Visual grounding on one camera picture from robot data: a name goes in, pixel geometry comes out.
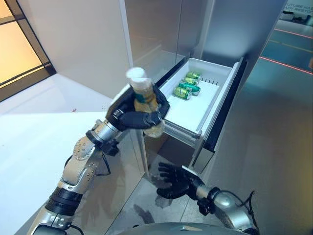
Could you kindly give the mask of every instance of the cable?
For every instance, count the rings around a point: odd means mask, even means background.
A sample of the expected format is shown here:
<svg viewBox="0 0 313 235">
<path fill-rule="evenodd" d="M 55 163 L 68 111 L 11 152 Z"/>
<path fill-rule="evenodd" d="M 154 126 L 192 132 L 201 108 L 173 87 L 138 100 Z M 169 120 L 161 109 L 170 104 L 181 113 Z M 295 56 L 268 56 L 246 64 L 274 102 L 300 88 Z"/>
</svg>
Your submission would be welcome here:
<svg viewBox="0 0 313 235">
<path fill-rule="evenodd" d="M 107 169 L 108 169 L 108 173 L 105 173 L 105 174 L 96 174 L 96 176 L 106 176 L 106 175 L 111 175 L 111 169 L 110 169 L 110 165 L 108 163 L 108 160 L 106 158 L 106 155 L 104 155 L 104 153 L 102 153 L 102 159 L 105 163 L 105 165 L 107 166 Z"/>
<path fill-rule="evenodd" d="M 72 155 L 66 160 L 65 164 L 64 164 L 64 168 L 66 167 L 66 165 L 68 164 L 70 158 L 72 157 Z"/>
<path fill-rule="evenodd" d="M 255 191 L 253 190 L 253 191 L 250 193 L 249 197 L 248 197 L 245 201 L 243 201 L 239 196 L 237 196 L 236 194 L 234 194 L 234 193 L 231 192 L 231 191 L 228 191 L 228 190 L 220 190 L 220 191 L 218 191 L 218 192 L 213 196 L 212 202 L 214 202 L 214 200 L 216 199 L 216 197 L 217 197 L 220 193 L 222 193 L 222 192 L 231 194 L 231 195 L 234 196 L 238 201 L 241 202 L 241 205 L 239 205 L 239 206 L 240 206 L 240 207 L 244 206 L 244 207 L 247 209 L 248 214 L 249 214 L 249 215 L 251 216 L 251 218 L 252 218 L 253 225 L 256 227 L 257 233 L 258 233 L 258 235 L 259 235 L 259 234 L 260 234 L 259 226 L 258 226 L 258 224 L 257 224 L 257 222 L 256 222 L 255 217 L 254 217 L 254 211 L 253 211 L 253 208 L 252 208 L 252 196 L 254 195 Z"/>
<path fill-rule="evenodd" d="M 71 228 L 74 228 L 74 229 L 76 229 L 76 230 L 78 230 L 81 235 L 84 235 L 83 230 L 81 230 L 79 227 L 77 227 L 77 226 L 75 226 L 75 225 L 72 225 L 72 224 L 70 225 L 70 227 L 71 227 Z"/>
</svg>

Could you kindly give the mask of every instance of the sign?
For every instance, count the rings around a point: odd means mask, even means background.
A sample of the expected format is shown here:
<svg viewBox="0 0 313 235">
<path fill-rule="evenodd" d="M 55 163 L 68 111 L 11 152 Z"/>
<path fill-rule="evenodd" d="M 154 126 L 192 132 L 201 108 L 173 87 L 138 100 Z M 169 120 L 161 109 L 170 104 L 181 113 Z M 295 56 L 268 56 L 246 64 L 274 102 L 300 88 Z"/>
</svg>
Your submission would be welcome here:
<svg viewBox="0 0 313 235">
<path fill-rule="evenodd" d="M 311 0 L 289 0 L 284 11 L 292 11 L 304 15 L 313 15 L 313 3 Z"/>
</svg>

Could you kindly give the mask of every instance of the cabinet panel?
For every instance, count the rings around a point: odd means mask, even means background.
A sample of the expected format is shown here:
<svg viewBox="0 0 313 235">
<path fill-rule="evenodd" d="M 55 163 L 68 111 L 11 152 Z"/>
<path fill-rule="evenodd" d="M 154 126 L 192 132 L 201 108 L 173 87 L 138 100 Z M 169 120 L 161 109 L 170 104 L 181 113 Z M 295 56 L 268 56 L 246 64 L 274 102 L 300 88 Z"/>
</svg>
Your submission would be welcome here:
<svg viewBox="0 0 313 235">
<path fill-rule="evenodd" d="M 125 0 L 134 66 L 157 82 L 175 64 L 181 0 Z"/>
<path fill-rule="evenodd" d="M 202 60 L 231 66 L 245 56 L 245 81 L 285 4 L 286 0 L 215 1 Z"/>
<path fill-rule="evenodd" d="M 182 0 L 177 47 L 178 63 L 182 56 L 192 56 L 199 43 L 207 0 Z"/>
</svg>

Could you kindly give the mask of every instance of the gray floor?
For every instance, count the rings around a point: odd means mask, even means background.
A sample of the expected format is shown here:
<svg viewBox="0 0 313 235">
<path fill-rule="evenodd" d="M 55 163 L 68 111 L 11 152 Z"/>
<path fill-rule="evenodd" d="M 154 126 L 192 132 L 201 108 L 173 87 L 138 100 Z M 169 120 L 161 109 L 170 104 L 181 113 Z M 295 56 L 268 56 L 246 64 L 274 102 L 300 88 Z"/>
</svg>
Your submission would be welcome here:
<svg viewBox="0 0 313 235">
<path fill-rule="evenodd" d="M 312 72 L 309 62 L 312 57 L 312 39 L 281 31 L 273 31 L 262 56 Z"/>
<path fill-rule="evenodd" d="M 256 190 L 253 204 L 263 235 L 312 234 L 312 94 L 311 74 L 259 59 L 203 176 L 207 184 L 243 198 Z M 154 155 L 153 162 L 162 160 Z M 185 196 L 158 198 L 156 186 L 142 179 L 107 234 L 135 224 L 178 221 L 221 225 L 200 215 L 196 202 Z"/>
</svg>

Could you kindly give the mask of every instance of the green can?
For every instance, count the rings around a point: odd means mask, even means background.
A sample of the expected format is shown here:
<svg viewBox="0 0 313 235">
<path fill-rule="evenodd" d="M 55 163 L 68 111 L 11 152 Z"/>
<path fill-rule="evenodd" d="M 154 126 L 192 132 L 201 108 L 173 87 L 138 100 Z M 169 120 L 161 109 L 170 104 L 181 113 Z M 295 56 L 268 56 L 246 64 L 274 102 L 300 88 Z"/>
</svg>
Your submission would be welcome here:
<svg viewBox="0 0 313 235">
<path fill-rule="evenodd" d="M 177 96 L 179 98 L 188 100 L 188 99 L 190 99 L 191 92 L 186 90 L 186 89 L 184 89 L 184 88 L 176 87 L 174 89 L 173 95 L 175 95 L 175 96 Z"/>
<path fill-rule="evenodd" d="M 191 85 L 189 83 L 182 83 L 182 82 L 180 82 L 178 86 L 181 87 L 181 88 L 184 88 L 186 90 L 191 91 L 192 95 L 199 95 L 199 92 L 201 90 L 200 87 L 197 87 L 195 85 Z"/>
<path fill-rule="evenodd" d="M 191 71 L 189 71 L 189 72 L 186 74 L 186 77 L 190 77 L 190 78 L 197 79 L 197 80 L 201 80 L 201 79 L 202 79 L 202 76 L 201 76 L 200 73 L 191 72 Z"/>
<path fill-rule="evenodd" d="M 184 79 L 183 79 L 183 82 L 186 82 L 186 83 L 189 83 L 189 84 L 191 84 L 191 85 L 198 85 L 198 83 L 199 83 L 199 80 L 197 80 L 197 79 L 194 79 L 194 78 L 191 78 L 191 77 L 185 77 Z"/>
</svg>

